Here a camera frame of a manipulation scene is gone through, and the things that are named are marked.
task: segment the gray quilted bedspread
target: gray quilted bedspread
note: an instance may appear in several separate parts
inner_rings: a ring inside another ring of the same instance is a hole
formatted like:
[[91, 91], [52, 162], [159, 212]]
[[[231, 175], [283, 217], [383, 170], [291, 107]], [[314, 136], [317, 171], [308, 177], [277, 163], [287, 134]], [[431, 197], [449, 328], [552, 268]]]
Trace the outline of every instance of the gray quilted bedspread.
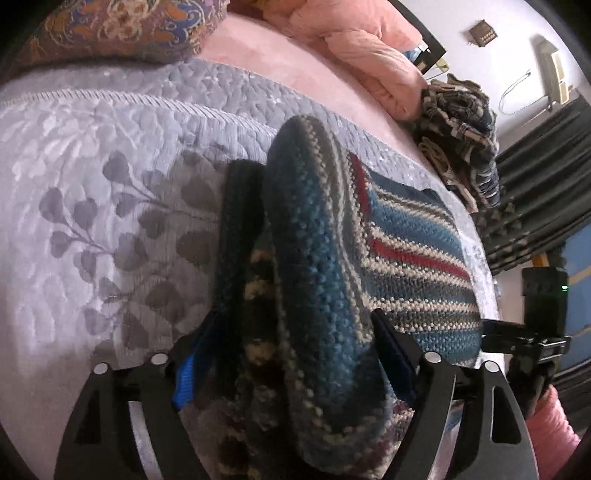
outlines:
[[[136, 365], [200, 323], [224, 169], [236, 158], [264, 162], [276, 130], [298, 113], [320, 118], [377, 172], [440, 193], [481, 314], [498, 317], [460, 202], [421, 165], [311, 99], [200, 60], [30, 73], [0, 90], [0, 421], [41, 480], [52, 477], [93, 364]], [[194, 435], [214, 420], [185, 421]]]

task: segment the red stripe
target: red stripe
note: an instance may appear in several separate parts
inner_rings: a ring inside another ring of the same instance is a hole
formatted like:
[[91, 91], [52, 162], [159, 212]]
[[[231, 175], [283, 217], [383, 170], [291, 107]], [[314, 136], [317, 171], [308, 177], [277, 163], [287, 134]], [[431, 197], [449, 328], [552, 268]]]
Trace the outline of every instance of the red stripe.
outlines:
[[420, 265], [421, 267], [439, 270], [454, 275], [455, 277], [462, 277], [468, 281], [470, 280], [470, 275], [455, 265], [440, 262], [439, 260], [424, 257], [423, 255], [396, 250], [395, 248], [389, 247], [376, 238], [369, 239], [369, 247], [374, 251], [374, 253], [376, 253], [376, 255], [380, 255], [381, 257], [385, 257], [389, 260], [400, 261], [411, 265]]
[[359, 200], [359, 205], [361, 206], [361, 212], [364, 216], [367, 216], [370, 213], [370, 208], [368, 192], [365, 186], [365, 172], [361, 166], [361, 160], [357, 155], [349, 152], [349, 155], [347, 156], [351, 162], [351, 165], [353, 166], [353, 182], [355, 184], [355, 191], [357, 192], [357, 199]]
[[[366, 187], [365, 171], [361, 165], [361, 160], [357, 155], [349, 152], [348, 159], [353, 167], [353, 183], [355, 185], [355, 192], [357, 193], [357, 199], [361, 207], [361, 211], [365, 217], [368, 217], [371, 213], [371, 207], [369, 205], [368, 192]], [[450, 265], [439, 260], [434, 260], [423, 255], [417, 255], [408, 252], [402, 252], [395, 248], [389, 247], [380, 240], [377, 240], [369, 236], [369, 247], [371, 250], [389, 260], [401, 261], [411, 265], [419, 265], [425, 268], [431, 268], [432, 270], [439, 270], [445, 273], [449, 273], [455, 277], [461, 277], [470, 281], [470, 275], [461, 268], [455, 265]]]

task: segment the black bed frame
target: black bed frame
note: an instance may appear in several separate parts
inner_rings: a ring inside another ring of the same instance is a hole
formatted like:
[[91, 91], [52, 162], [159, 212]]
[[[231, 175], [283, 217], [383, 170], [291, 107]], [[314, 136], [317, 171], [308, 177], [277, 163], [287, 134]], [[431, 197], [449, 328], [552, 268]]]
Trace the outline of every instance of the black bed frame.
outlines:
[[423, 41], [427, 44], [428, 48], [424, 52], [421, 52], [413, 63], [421, 73], [428, 72], [437, 61], [443, 57], [443, 54], [446, 52], [445, 48], [443, 48], [437, 39], [433, 37], [429, 29], [425, 27], [425, 25], [423, 25], [423, 23], [402, 3], [398, 0], [388, 0], [388, 2], [390, 2], [396, 10], [402, 13], [402, 16], [406, 18], [423, 36]]

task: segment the metal bolt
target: metal bolt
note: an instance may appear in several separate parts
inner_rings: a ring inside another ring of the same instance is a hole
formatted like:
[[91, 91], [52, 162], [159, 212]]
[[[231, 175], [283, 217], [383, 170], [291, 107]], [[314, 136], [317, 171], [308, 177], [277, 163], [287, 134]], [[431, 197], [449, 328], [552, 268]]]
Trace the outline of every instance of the metal bolt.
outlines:
[[441, 355], [437, 352], [425, 353], [425, 360], [430, 364], [438, 364], [441, 361]]
[[96, 364], [92, 371], [95, 375], [104, 375], [109, 371], [109, 365], [105, 363]]
[[157, 353], [150, 359], [150, 362], [152, 365], [156, 366], [164, 365], [166, 362], [168, 362], [168, 355], [166, 353]]
[[500, 370], [499, 366], [491, 360], [489, 360], [488, 362], [484, 362], [484, 368], [486, 368], [490, 373], [493, 374], [497, 373]]

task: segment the paisley pillow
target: paisley pillow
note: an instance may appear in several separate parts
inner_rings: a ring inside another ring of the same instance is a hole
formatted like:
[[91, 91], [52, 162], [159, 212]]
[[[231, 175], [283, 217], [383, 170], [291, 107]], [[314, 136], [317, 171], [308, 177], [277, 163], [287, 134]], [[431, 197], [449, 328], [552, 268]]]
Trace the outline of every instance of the paisley pillow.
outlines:
[[199, 54], [229, 0], [66, 0], [37, 27], [15, 69], [94, 57], [169, 63]]

